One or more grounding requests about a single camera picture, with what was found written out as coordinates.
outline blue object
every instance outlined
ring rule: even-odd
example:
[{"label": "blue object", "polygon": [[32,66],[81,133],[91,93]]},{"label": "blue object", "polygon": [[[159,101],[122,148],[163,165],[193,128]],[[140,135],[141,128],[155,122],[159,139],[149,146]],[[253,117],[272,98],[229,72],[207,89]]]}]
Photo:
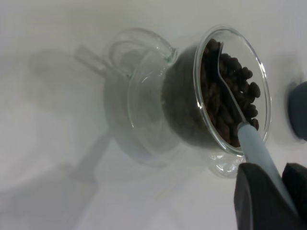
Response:
[{"label": "blue object", "polygon": [[298,138],[307,140],[307,81],[299,84],[289,95],[289,120]]}]

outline glass jar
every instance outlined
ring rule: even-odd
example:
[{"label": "glass jar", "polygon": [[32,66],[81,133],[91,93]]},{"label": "glass jar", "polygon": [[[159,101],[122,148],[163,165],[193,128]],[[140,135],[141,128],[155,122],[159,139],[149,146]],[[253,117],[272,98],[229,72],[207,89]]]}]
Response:
[{"label": "glass jar", "polygon": [[[201,89],[201,60],[211,39],[224,42],[223,53],[236,57],[253,72],[261,96],[258,110],[259,134],[265,142],[271,123],[271,98],[266,73],[248,41],[234,28],[219,25],[185,50],[173,48],[154,32],[129,29],[118,34],[105,49],[108,66],[129,79],[128,112],[136,136],[151,154],[177,153],[186,145],[210,151],[216,170],[234,176],[243,161],[241,148],[228,144],[219,135],[207,113]],[[95,65],[93,60],[83,60]],[[214,156],[220,147],[236,156]]]}]

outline light blue spoon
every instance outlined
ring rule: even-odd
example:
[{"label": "light blue spoon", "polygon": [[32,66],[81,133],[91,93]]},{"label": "light blue spoon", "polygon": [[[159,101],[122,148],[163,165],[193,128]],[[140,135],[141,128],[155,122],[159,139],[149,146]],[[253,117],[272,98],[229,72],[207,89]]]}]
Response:
[{"label": "light blue spoon", "polygon": [[229,102],[233,104],[233,107],[237,110],[239,116],[242,118],[242,123],[238,125],[238,138],[242,148],[242,151],[245,155],[246,161],[257,164],[260,166],[270,177],[271,181],[279,191],[280,195],[284,198],[289,207],[297,214],[296,207],[293,203],[292,198],[290,197],[288,190],[283,184],[283,181],[277,171],[277,168],[270,157],[270,154],[265,147],[263,141],[261,140],[257,130],[249,124],[245,119],[234,95],[232,94],[230,88],[222,78],[220,74],[219,59],[220,54],[222,53],[224,43],[220,45],[220,51],[217,58],[217,83],[220,85],[222,90],[229,94]]}]

